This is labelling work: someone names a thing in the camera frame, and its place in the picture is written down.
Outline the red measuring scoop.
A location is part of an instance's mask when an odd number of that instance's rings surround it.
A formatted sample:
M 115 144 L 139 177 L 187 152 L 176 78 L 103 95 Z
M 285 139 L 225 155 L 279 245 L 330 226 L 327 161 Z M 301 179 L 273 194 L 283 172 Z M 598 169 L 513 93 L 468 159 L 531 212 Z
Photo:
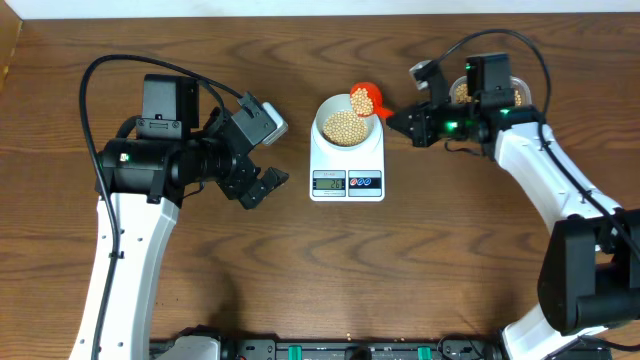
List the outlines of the red measuring scoop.
M 376 115 L 386 120 L 394 112 L 384 106 L 381 90 L 371 82 L 359 82 L 350 90 L 350 103 L 352 110 L 359 117 Z

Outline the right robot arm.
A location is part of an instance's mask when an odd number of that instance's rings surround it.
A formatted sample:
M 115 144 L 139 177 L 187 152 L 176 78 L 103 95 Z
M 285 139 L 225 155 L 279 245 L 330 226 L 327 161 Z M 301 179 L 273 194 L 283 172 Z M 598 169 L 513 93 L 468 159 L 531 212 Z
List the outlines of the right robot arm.
M 639 213 L 601 193 L 555 141 L 545 115 L 519 105 L 507 54 L 470 56 L 470 101 L 456 103 L 439 64 L 409 71 L 428 101 L 387 125 L 416 147 L 472 141 L 523 189 L 550 232 L 538 303 L 501 332 L 488 358 L 556 359 L 578 345 L 612 349 L 599 333 L 639 318 Z

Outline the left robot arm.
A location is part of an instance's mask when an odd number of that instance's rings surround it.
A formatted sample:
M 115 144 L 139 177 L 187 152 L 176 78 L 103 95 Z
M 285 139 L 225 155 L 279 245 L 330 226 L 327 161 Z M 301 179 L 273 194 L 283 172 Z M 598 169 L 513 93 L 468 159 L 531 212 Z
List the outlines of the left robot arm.
M 204 81 L 148 74 L 143 112 L 128 119 L 98 156 L 106 194 L 74 359 L 146 359 L 163 255 L 190 184 L 212 181 L 245 209 L 287 181 L 250 159 L 288 128 L 268 102 L 247 93 L 230 114 L 216 107 L 199 125 Z

